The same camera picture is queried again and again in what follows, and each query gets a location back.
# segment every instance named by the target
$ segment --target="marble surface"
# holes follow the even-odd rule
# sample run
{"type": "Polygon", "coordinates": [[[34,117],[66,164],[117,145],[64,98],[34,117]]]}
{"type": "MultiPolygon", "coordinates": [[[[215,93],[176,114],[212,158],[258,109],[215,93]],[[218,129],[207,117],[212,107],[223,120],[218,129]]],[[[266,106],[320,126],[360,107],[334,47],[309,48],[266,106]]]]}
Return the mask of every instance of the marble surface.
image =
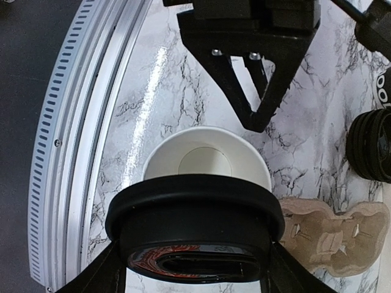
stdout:
{"type": "MultiPolygon", "coordinates": [[[[262,133],[246,131],[227,99],[180,40],[176,13],[153,0],[134,47],[117,98],[100,167],[91,219],[88,259],[109,243],[104,220],[117,192],[141,180],[143,164],[157,144],[192,126],[224,126],[244,137],[264,157],[278,198],[319,198],[335,212],[361,201],[380,201],[382,186],[360,179],[345,158],[346,132],[360,113],[373,109],[374,77],[387,61],[354,38],[354,22],[330,1],[322,1],[322,23],[296,77],[262,133]]],[[[366,9],[370,1],[357,2],[366,9]]],[[[239,79],[256,107],[259,99],[243,62],[239,79]]],[[[271,62],[266,63],[268,73],[271,62]]],[[[333,278],[316,276],[337,292],[376,292],[379,261],[367,272],[333,278]]],[[[127,292],[260,292],[258,283],[188,286],[128,272],[127,292]]]]}

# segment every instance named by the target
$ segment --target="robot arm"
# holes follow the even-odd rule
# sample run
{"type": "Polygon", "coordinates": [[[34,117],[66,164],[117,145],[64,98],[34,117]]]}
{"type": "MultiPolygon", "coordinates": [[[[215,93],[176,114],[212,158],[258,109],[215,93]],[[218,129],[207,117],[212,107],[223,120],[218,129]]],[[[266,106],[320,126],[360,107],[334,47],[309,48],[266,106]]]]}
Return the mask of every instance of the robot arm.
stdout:
{"type": "MultiPolygon", "coordinates": [[[[346,0],[332,0],[357,22],[356,37],[391,60],[391,3],[374,0],[365,13],[346,0]]],[[[182,42],[224,92],[242,125],[263,132],[280,106],[320,25],[319,0],[163,0],[188,4],[178,14],[182,42]],[[244,59],[261,99],[253,111],[232,68],[244,59]],[[262,58],[276,69],[268,81],[262,58]]]]}

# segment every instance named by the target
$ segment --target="cup rim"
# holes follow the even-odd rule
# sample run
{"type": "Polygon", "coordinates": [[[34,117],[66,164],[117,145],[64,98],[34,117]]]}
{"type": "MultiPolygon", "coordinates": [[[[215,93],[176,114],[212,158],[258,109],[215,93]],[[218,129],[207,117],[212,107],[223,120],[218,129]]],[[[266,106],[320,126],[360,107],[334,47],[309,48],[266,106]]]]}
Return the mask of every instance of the cup rim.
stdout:
{"type": "Polygon", "coordinates": [[[153,151],[149,154],[147,160],[145,161],[144,163],[144,166],[142,168],[142,180],[145,180],[145,173],[147,171],[147,167],[152,159],[152,157],[156,154],[156,152],[168,141],[186,133],[186,132],[191,132],[191,131],[202,131],[202,130],[212,130],[212,131],[218,131],[218,132],[222,132],[228,136],[231,136],[233,137],[234,139],[236,140],[239,140],[239,142],[241,142],[245,147],[247,147],[248,149],[250,149],[255,155],[256,157],[258,158],[258,160],[261,162],[261,165],[262,167],[264,167],[264,169],[266,170],[266,175],[268,177],[268,180],[267,180],[267,184],[268,186],[264,186],[264,188],[268,189],[269,191],[271,191],[271,174],[270,174],[270,171],[269,171],[269,168],[268,166],[266,165],[266,162],[265,160],[263,159],[263,157],[261,156],[261,154],[258,152],[258,150],[251,144],[249,143],[247,140],[245,140],[244,138],[240,137],[239,135],[235,134],[234,132],[231,132],[229,130],[226,130],[224,128],[220,128],[220,127],[217,127],[217,126],[193,126],[193,127],[190,127],[190,128],[186,128],[186,129],[183,129],[181,131],[178,131],[174,134],[172,134],[171,136],[169,137],[166,137],[163,141],[161,141],[154,149],[153,151]]]}

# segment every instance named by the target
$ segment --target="paper cup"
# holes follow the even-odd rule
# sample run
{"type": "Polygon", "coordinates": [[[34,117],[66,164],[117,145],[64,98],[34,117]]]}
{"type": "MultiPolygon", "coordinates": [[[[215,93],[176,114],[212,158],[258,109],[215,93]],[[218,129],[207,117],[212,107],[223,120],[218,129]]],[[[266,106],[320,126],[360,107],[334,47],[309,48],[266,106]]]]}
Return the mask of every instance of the paper cup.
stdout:
{"type": "Polygon", "coordinates": [[[246,140],[227,130],[199,126],[161,142],[144,165],[144,180],[183,174],[230,176],[271,191],[265,161],[246,140]]]}

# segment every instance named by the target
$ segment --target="black plastic bracket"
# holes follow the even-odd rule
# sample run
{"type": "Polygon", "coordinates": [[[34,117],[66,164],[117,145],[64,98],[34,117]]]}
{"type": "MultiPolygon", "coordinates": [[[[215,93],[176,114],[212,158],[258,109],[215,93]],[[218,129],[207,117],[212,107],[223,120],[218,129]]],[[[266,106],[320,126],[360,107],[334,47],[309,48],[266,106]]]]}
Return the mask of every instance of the black plastic bracket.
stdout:
{"type": "Polygon", "coordinates": [[[319,23],[312,30],[265,26],[259,20],[198,20],[194,11],[178,14],[182,42],[228,98],[242,125],[263,132],[280,106],[307,53],[319,23]],[[218,49],[219,54],[212,54],[218,49]],[[256,52],[274,62],[267,80],[262,60],[250,58],[256,52]],[[231,56],[244,59],[261,99],[253,111],[232,67],[231,56]]]}
{"type": "Polygon", "coordinates": [[[365,20],[357,23],[355,35],[367,49],[391,60],[391,3],[373,0],[365,12],[365,20]]]}
{"type": "Polygon", "coordinates": [[[125,293],[126,265],[119,241],[109,244],[74,280],[57,293],[125,293]]]}

